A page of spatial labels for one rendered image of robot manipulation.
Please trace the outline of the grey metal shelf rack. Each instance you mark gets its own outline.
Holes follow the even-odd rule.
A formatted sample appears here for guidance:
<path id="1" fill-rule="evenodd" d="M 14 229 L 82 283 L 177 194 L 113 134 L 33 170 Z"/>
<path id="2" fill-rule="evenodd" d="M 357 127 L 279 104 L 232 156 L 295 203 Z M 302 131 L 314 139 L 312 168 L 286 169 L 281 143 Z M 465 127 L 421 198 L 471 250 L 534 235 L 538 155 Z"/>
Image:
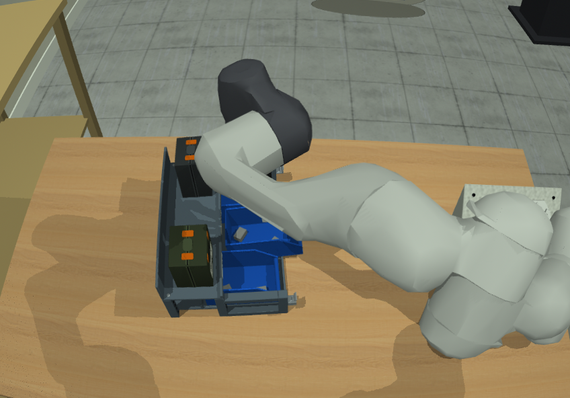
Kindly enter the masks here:
<path id="1" fill-rule="evenodd" d="M 213 254 L 213 286 L 181 288 L 176 286 L 168 267 L 169 227 L 181 225 L 208 226 Z M 222 251 L 227 249 L 225 224 L 222 223 L 221 214 L 221 194 L 212 191 L 212 196 L 183 198 L 174 163 L 170 162 L 167 147 L 164 147 L 155 288 L 170 316 L 179 317 L 179 310 L 194 309 L 218 309 L 220 317 L 267 315 L 288 313 L 288 305 L 296 305 L 296 292 L 294 295 L 288 295 L 286 290 L 283 256 L 278 257 L 281 290 L 224 293 Z M 207 305 L 208 299 L 214 299 L 216 305 Z"/>

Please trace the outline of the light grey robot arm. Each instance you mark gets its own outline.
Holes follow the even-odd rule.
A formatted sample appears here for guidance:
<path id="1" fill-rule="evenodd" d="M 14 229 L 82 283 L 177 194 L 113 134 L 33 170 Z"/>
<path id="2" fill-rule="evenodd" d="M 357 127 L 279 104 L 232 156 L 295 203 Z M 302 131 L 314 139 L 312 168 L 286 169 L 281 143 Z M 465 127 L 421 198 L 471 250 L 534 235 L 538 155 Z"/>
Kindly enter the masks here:
<path id="1" fill-rule="evenodd" d="M 431 347 L 465 359 L 514 331 L 540 345 L 563 338 L 570 207 L 551 216 L 544 200 L 502 191 L 469 200 L 475 216 L 460 218 L 373 163 L 277 182 L 267 174 L 309 151 L 304 106 L 255 59 L 222 69 L 218 97 L 225 124 L 204 133 L 194 154 L 205 183 L 297 241 L 342 248 L 407 292 L 436 288 L 419 322 Z"/>

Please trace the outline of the dark green case with orange latches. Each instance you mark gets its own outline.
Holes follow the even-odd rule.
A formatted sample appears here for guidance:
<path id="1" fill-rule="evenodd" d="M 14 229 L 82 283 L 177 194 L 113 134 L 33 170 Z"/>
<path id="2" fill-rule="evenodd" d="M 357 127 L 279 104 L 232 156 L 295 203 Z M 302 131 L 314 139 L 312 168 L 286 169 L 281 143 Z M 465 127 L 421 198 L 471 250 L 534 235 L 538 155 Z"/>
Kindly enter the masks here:
<path id="1" fill-rule="evenodd" d="M 212 243 L 207 225 L 169 227 L 169 263 L 178 288 L 213 286 Z"/>

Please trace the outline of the blue bin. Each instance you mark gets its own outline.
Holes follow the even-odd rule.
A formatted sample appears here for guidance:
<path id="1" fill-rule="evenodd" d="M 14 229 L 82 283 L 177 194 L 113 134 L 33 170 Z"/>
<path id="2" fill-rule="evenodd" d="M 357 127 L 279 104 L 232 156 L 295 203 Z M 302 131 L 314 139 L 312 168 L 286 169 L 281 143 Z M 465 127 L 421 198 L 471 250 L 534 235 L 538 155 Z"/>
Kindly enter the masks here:
<path id="1" fill-rule="evenodd" d="M 222 266 L 223 286 L 232 288 L 223 289 L 224 293 L 281 290 L 278 260 L 272 254 L 256 249 L 222 251 Z M 260 286 L 267 290 L 256 288 Z"/>
<path id="2" fill-rule="evenodd" d="M 226 208 L 238 208 L 243 207 L 238 204 L 236 201 L 227 198 L 226 196 L 221 195 L 221 214 L 222 214 L 222 223 L 225 223 L 225 209 Z"/>
<path id="3" fill-rule="evenodd" d="M 239 227 L 247 229 L 242 242 L 233 237 Z M 274 236 L 279 239 L 272 239 Z M 293 239 L 269 223 L 263 223 L 245 207 L 225 209 L 225 246 L 227 251 L 256 249 L 277 257 L 299 255 L 302 251 L 302 241 Z"/>

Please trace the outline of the black hard case with orange latches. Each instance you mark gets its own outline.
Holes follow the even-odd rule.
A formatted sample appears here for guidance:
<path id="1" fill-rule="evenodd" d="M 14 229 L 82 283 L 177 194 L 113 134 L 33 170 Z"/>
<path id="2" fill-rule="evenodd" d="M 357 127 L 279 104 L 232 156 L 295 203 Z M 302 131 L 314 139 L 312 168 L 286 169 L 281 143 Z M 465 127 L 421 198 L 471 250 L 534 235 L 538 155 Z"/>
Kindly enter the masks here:
<path id="1" fill-rule="evenodd" d="M 212 188 L 202 179 L 194 161 L 201 137 L 183 137 L 176 141 L 175 170 L 183 198 L 212 196 Z"/>

